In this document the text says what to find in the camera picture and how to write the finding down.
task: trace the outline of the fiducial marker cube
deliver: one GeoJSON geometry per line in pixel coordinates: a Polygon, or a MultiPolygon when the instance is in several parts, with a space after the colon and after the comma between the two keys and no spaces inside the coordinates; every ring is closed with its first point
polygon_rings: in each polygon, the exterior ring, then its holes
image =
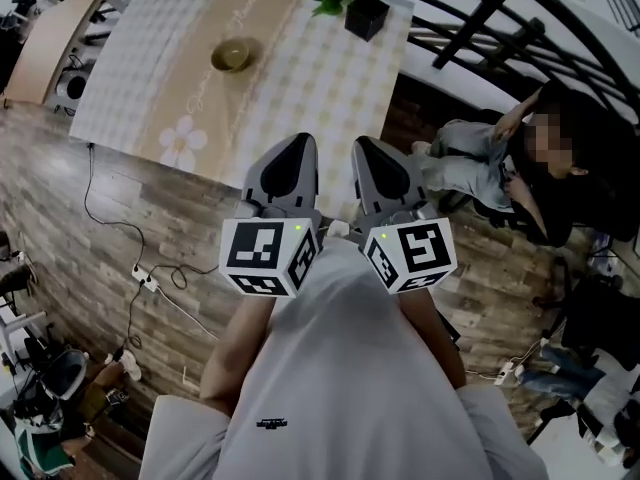
{"type": "Polygon", "coordinates": [[[364,255],[389,293],[434,286],[458,267],[449,219],[372,228],[364,255]]]}
{"type": "Polygon", "coordinates": [[[295,297],[318,242],[311,219],[226,219],[220,273],[245,295],[295,297]]]}

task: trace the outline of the logo on shirt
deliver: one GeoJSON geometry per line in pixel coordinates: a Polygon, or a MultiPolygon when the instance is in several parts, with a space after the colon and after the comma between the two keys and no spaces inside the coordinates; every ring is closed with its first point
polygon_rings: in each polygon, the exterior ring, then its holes
{"type": "Polygon", "coordinates": [[[256,422],[256,427],[265,428],[267,430],[275,430],[278,427],[286,427],[286,426],[287,426],[287,420],[285,420],[284,418],[265,419],[265,420],[256,422]]]}

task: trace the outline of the gold bowl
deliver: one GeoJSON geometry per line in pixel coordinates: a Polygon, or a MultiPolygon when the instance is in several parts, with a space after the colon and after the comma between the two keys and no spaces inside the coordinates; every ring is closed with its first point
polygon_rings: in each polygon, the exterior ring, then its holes
{"type": "Polygon", "coordinates": [[[223,73],[237,73],[249,65],[250,58],[247,41],[234,37],[215,47],[211,54],[211,65],[223,73]]]}

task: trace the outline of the black box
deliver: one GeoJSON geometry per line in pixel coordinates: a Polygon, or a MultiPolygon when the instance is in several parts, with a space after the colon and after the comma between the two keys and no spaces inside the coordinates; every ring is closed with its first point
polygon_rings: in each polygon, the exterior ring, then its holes
{"type": "Polygon", "coordinates": [[[347,6],[344,28],[365,41],[370,41],[382,26],[389,6],[380,0],[354,0],[347,6]]]}

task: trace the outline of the jeans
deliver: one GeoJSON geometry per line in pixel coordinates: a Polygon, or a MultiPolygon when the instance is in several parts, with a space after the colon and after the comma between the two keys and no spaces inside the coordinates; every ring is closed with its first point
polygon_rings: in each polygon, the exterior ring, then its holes
{"type": "Polygon", "coordinates": [[[414,155],[429,190],[455,190],[488,208],[512,211],[502,187],[507,141],[493,140],[493,126],[454,120],[436,136],[429,155],[414,155]]]}
{"type": "Polygon", "coordinates": [[[598,383],[604,372],[597,368],[582,368],[564,350],[545,345],[540,355],[560,367],[558,373],[526,370],[520,377],[520,383],[527,389],[557,395],[564,400],[577,398],[580,401],[598,383]]]}

